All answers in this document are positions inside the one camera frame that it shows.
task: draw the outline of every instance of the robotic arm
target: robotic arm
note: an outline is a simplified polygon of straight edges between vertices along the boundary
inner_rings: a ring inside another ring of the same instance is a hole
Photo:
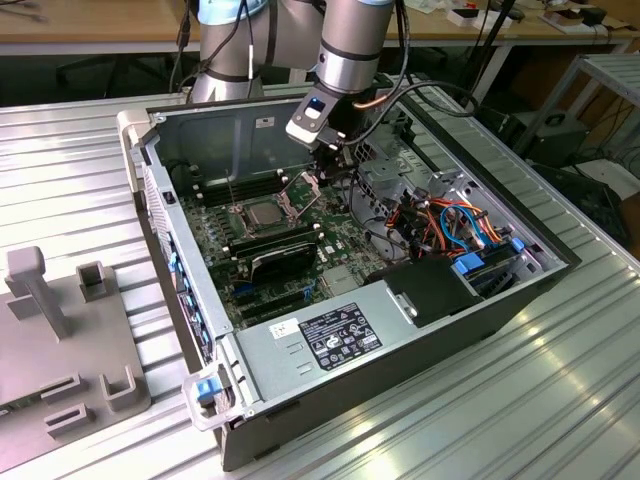
[[[335,148],[341,134],[328,126],[329,115],[341,99],[371,86],[393,0],[327,0],[325,10],[320,3],[201,0],[200,56],[208,64],[196,79],[193,101],[259,94],[261,87],[253,82],[252,70],[263,65],[302,69],[317,65],[319,82],[302,101],[286,130],[311,149],[320,143]],[[255,47],[248,48],[250,32]],[[230,40],[220,48],[230,34]]]

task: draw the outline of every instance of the power supply label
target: power supply label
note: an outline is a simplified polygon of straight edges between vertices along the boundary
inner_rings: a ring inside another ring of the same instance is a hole
[[[320,368],[333,370],[382,346],[355,303],[298,325]]]

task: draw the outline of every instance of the desk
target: desk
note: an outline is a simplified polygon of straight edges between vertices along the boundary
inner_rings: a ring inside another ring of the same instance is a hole
[[[0,14],[0,55],[93,55],[103,53],[175,52],[182,3],[178,0],[39,0],[46,24]],[[521,23],[498,35],[498,46],[475,91],[482,100],[511,48],[521,45],[614,44],[622,53],[638,33],[564,34],[541,21],[539,11],[524,9]],[[409,9],[412,45],[415,47],[466,47],[475,44],[478,30],[461,28],[440,10],[425,15]],[[187,51],[200,49],[200,29],[192,22]],[[385,47],[397,46],[395,18],[389,25]]]
[[[425,94],[448,101],[435,89]],[[424,105],[582,264],[494,336],[223,473],[213,435],[191,426],[180,394],[186,366],[115,127],[121,110],[183,101],[165,95],[0,110],[0,261],[15,232],[28,228],[50,278],[97,259],[114,267],[153,397],[146,412],[6,472],[4,480],[637,478],[640,263],[475,119]],[[415,133],[438,166],[452,166],[428,132]],[[65,225],[63,234],[41,227],[52,218]]]

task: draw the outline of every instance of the black cable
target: black cable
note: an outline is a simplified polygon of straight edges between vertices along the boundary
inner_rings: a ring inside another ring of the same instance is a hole
[[[618,104],[618,110],[616,112],[615,118],[613,119],[613,122],[611,124],[611,128],[609,129],[609,132],[607,133],[607,135],[605,135],[604,139],[600,142],[600,145],[598,145],[598,150],[602,149],[602,147],[609,143],[609,141],[611,140],[609,137],[611,137],[615,130],[616,130],[616,123],[618,123],[618,117],[620,116],[620,112],[622,110],[622,97],[620,97],[620,103]]]
[[[229,32],[229,35],[227,35],[226,38],[216,47],[216,49],[211,53],[211,55],[209,55],[204,60],[200,61],[200,63],[196,65],[196,68],[194,68],[193,71],[182,80],[182,82],[180,83],[180,88],[179,88],[180,90],[182,89],[182,87],[184,87],[187,81],[191,80],[192,78],[198,76],[201,73],[206,72],[211,66],[211,62],[213,62],[214,58],[216,58],[216,56],[220,53],[220,51],[224,47],[226,47],[226,45],[231,41],[233,36],[238,31],[238,27],[240,26],[240,19],[242,18],[242,10],[244,9],[244,4],[246,3],[246,1],[247,0],[241,0],[240,6],[238,7],[238,13],[236,15],[236,19],[233,22],[233,28]]]
[[[251,69],[251,78],[249,79],[249,90],[247,91],[247,98],[249,98],[251,96],[251,88],[253,88],[253,78],[254,78],[254,71],[253,71],[253,27],[251,26],[251,15],[249,14],[249,5],[247,3],[247,0],[243,1],[243,5],[244,5],[244,11],[247,14],[247,24],[249,25],[249,68]]]
[[[400,73],[398,74],[398,78],[396,79],[395,84],[386,94],[388,98],[391,98],[393,95],[395,95],[400,88],[404,74],[407,71],[407,66],[409,65],[411,32],[409,28],[409,14],[407,13],[407,8],[404,4],[404,0],[396,0],[396,22],[398,25],[398,44],[402,49],[402,66],[400,67]]]
[[[19,3],[26,3],[27,0],[5,0],[0,2],[0,7],[7,7],[9,5],[17,5]]]
[[[178,38],[176,39],[176,43],[178,45],[178,55],[176,56],[175,63],[173,64],[173,69],[171,69],[171,76],[169,77],[169,93],[173,93],[173,85],[175,82],[176,73],[178,72],[178,65],[180,64],[180,60],[182,59],[182,52],[184,52],[185,47],[189,44],[189,37],[191,36],[189,1],[190,0],[185,0],[184,2],[184,14],[182,15],[182,20],[180,20],[180,30],[178,31]]]
[[[394,246],[398,247],[400,250],[402,251],[406,251],[407,247],[405,247],[404,245],[396,242],[395,240],[392,240],[388,237],[385,237],[384,235],[380,235],[377,232],[374,232],[373,230],[367,228],[364,223],[362,223],[360,220],[358,220],[358,218],[356,217],[355,213],[353,213],[353,187],[355,185],[356,182],[356,175],[353,174],[351,176],[351,182],[349,184],[349,213],[351,214],[351,218],[353,219],[353,221],[359,225],[361,228],[365,229],[367,232],[369,232],[372,236],[374,237],[378,237],[382,240],[385,240],[386,242],[389,242],[389,244],[391,245],[391,248],[393,249]]]
[[[631,110],[632,108],[633,108],[633,105],[629,105],[629,106],[623,108],[620,111],[620,113],[626,112],[627,110]],[[616,115],[619,115],[619,113],[618,112],[611,113],[611,114],[609,114],[609,115],[607,115],[605,117],[602,117],[597,123],[595,123],[593,125],[593,127],[591,127],[591,131],[595,130],[597,127],[602,125],[604,122],[606,122],[610,118],[615,117]],[[584,150],[580,150],[580,148],[582,148],[582,145],[584,145],[584,142],[586,142],[586,141],[587,141],[587,136],[585,135],[585,137],[582,139],[582,142],[580,142],[580,145],[578,145],[578,148],[576,148],[576,154],[577,155],[580,155],[580,154],[586,152],[587,150],[599,150],[600,147],[588,147],[588,148],[585,148]]]
[[[468,87],[469,85],[477,85],[479,83],[480,78],[482,77],[482,73],[486,70],[491,60],[491,48],[493,42],[498,36],[498,33],[500,32],[500,29],[504,24],[504,20],[507,18],[507,14],[513,8],[514,3],[515,0],[504,0],[502,2],[502,7],[500,8],[498,18],[491,27],[491,30],[489,31],[489,34],[487,35],[487,38],[485,39],[479,54],[471,56],[471,59],[467,64],[467,68],[464,70],[465,75],[463,76],[462,82],[458,82],[461,87]]]
[[[489,5],[487,4],[487,8],[484,11],[484,19],[482,20],[482,27],[480,27],[480,33],[478,33],[478,37],[476,38],[476,43],[473,45],[473,48],[469,52],[469,58],[472,58],[473,55],[478,50],[478,45],[480,45],[480,40],[482,40],[482,34],[484,33],[484,26],[487,24],[487,18],[489,17]],[[458,75],[458,84],[462,81],[462,77],[465,73],[465,69],[460,70],[460,74]]]
[[[391,100],[389,100],[384,109],[382,110],[382,112],[380,113],[380,115],[378,115],[378,118],[376,118],[374,120],[374,122],[371,124],[371,126],[369,126],[369,128],[367,128],[364,133],[360,134],[358,137],[354,138],[353,140],[347,140],[344,142],[340,142],[342,144],[342,146],[349,146],[349,145],[356,145],[360,142],[362,142],[365,138],[367,138],[369,135],[371,135],[371,133],[378,127],[378,125],[380,125],[380,122],[382,122],[382,119],[387,115],[387,113],[389,113],[389,111],[393,108],[393,106],[398,103],[398,101],[400,100],[400,97],[402,97],[403,95],[413,91],[413,90],[417,90],[419,88],[424,88],[424,87],[440,87],[440,88],[448,88],[450,90],[456,91],[462,95],[464,95],[464,98],[468,98],[469,101],[471,102],[471,104],[473,105],[473,110],[471,112],[457,112],[455,110],[450,110],[448,108],[442,107],[440,105],[438,105],[437,103],[429,100],[428,98],[425,98],[425,102],[427,103],[427,105],[429,105],[430,107],[446,113],[447,115],[451,115],[452,117],[472,117],[476,111],[479,108],[479,104],[478,101],[473,98],[473,95],[471,95],[471,92],[469,92],[468,90],[465,90],[464,88],[458,87],[457,85],[454,85],[453,83],[449,83],[449,82],[441,82],[438,80],[425,80],[423,82],[419,82],[419,83],[414,83],[413,85],[409,85],[408,87],[406,87],[404,90],[402,90],[400,93],[396,94],[395,97],[393,97]]]

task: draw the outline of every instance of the electronic equipment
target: electronic equipment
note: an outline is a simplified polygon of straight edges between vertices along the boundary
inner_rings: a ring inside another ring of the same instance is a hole
[[[509,115],[500,126],[498,138],[513,148],[535,116],[536,112]],[[570,156],[579,150],[588,134],[589,129],[580,120],[565,111],[554,110],[523,151],[522,158],[550,167],[564,167],[570,164]]]
[[[492,335],[579,263],[410,98],[330,174],[288,138],[301,98],[119,115],[199,361],[185,400],[227,471]],[[456,167],[440,171],[412,127]]]
[[[580,15],[582,16],[582,23],[589,27],[600,25],[605,17],[607,11],[602,8],[581,8]]]

